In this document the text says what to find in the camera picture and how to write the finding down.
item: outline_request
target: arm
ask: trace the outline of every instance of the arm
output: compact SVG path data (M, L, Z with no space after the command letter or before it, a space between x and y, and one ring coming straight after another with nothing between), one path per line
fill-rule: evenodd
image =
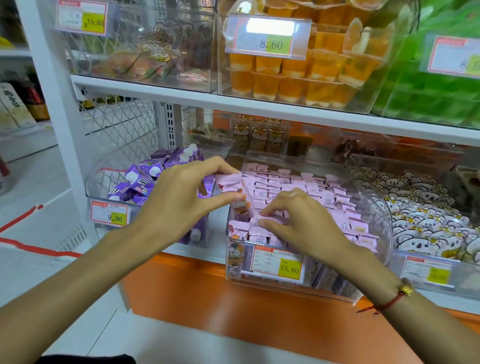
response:
M366 248L350 242L326 209L300 189L281 192L261 214L287 210L290 225L260 224L300 252L326 264L355 285L374 305L390 302L402 280ZM480 336L420 293L402 297L382 312L426 364L471 364L478 361Z
M220 157L164 171L131 225L109 232L76 261L0 308L1 362L35 362L119 280L178 241L202 216L244 198L234 192L198 198L203 177L217 171L237 172Z

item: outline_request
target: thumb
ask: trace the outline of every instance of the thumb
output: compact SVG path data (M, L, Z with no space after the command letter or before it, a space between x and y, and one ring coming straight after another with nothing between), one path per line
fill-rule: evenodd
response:
M218 196L210 198L199 198L198 204L200 206L200 213L202 216L205 216L222 206L230 205L235 201L244 200L245 197L245 194L240 192L225 192L224 194L219 194Z
M295 233L291 226L279 224L269 218L258 220L258 224L288 243L294 241Z

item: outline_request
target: right hand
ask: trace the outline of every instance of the right hand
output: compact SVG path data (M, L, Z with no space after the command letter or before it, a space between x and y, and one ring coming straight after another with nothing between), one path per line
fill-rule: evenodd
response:
M269 216L284 210L288 211L289 225L267 218L259 220L259 224L300 253L335 268L342 256L356 247L345 237L327 209L301 189L280 192L260 215Z

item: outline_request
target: left hand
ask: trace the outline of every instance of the left hand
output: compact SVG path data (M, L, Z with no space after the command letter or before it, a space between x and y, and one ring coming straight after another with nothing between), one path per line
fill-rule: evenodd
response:
M176 165L163 171L135 221L119 233L126 233L126 239L145 260L176 243L209 212L245 198L237 192L198 198L203 178L217 172L238 173L221 157Z

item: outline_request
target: hand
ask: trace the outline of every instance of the hand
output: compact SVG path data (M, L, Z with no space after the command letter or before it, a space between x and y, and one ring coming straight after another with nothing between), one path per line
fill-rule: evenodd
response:
M335 269L345 251L356 247L345 237L327 209L301 189L280 192L260 215L269 216L284 210L288 211L289 225L267 218L259 220L259 224L299 252Z
M120 230L128 229L124 233L128 233L130 240L136 240L135 248L144 254L143 259L176 243L209 212L245 198L237 192L198 198L202 179L217 172L238 173L221 157L212 157L173 166L160 174L135 221Z

